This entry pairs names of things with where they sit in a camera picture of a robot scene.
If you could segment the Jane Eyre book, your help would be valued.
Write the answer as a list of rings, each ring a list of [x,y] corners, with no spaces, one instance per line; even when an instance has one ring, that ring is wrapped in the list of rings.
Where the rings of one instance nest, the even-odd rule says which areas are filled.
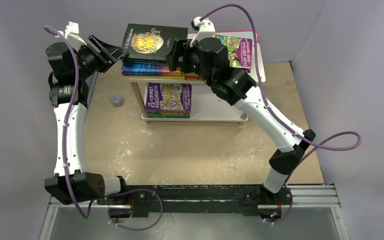
[[[151,63],[124,63],[121,68],[121,73],[124,76],[139,76],[139,77],[172,77],[182,78],[184,75],[177,68],[170,71],[167,64],[151,64]]]

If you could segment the black Moon Sixpence book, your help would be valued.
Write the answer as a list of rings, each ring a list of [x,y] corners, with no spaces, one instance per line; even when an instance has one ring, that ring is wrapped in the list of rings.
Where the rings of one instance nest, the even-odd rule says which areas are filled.
[[[186,27],[129,23],[122,41],[123,62],[166,63],[174,40],[188,36]]]

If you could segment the yellow book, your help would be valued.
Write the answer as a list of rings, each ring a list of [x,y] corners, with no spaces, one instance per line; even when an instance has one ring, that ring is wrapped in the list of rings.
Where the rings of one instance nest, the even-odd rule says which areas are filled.
[[[125,76],[127,79],[133,80],[185,80],[183,76]]]

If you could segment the purple Treehouse book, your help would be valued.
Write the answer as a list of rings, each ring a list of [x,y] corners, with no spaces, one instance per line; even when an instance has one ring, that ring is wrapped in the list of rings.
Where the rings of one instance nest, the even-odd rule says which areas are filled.
[[[145,109],[148,112],[190,113],[192,110],[192,85],[187,83],[148,83]]]

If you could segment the dark green Treehouse book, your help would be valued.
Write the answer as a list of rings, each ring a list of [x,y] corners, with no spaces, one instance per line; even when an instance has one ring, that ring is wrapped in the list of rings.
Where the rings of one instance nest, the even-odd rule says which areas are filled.
[[[189,119],[190,115],[147,115],[148,118]]]

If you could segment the orange Treehouse book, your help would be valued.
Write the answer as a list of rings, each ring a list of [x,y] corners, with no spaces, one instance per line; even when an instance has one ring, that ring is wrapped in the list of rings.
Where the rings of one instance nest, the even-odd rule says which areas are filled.
[[[191,113],[190,112],[181,112],[181,111],[148,111],[146,112],[147,115],[151,115],[151,116],[164,116],[164,115],[180,115],[180,116],[183,116],[183,115],[190,115]]]

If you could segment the Nineteen Eighty-Four blue book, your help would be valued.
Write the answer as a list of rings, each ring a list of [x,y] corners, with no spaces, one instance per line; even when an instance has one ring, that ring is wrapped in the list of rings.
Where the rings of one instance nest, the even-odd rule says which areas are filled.
[[[157,61],[138,61],[138,60],[122,60],[124,64],[148,64],[148,65],[157,65],[167,67],[168,64],[166,62],[157,62]]]

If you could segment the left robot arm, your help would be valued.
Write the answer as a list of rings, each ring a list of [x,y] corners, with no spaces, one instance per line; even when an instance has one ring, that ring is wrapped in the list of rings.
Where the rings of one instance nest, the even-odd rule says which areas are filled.
[[[89,170],[85,151],[89,86],[86,80],[105,73],[123,49],[101,41],[94,35],[74,50],[64,42],[46,49],[52,68],[48,77],[49,99],[57,123],[57,159],[53,177],[44,181],[46,191],[64,205],[110,197],[118,205],[126,203],[129,191],[121,176],[103,177]]]

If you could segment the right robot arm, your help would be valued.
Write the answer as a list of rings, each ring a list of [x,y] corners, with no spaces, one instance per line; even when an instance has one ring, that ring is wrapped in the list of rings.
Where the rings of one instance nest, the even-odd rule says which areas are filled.
[[[262,84],[244,70],[230,66],[228,49],[219,39],[207,37],[192,42],[175,39],[165,57],[170,71],[197,74],[220,99],[257,123],[277,146],[269,160],[270,170],[260,196],[268,204],[280,198],[281,188],[298,166],[316,134],[291,122],[270,101],[262,97]]]

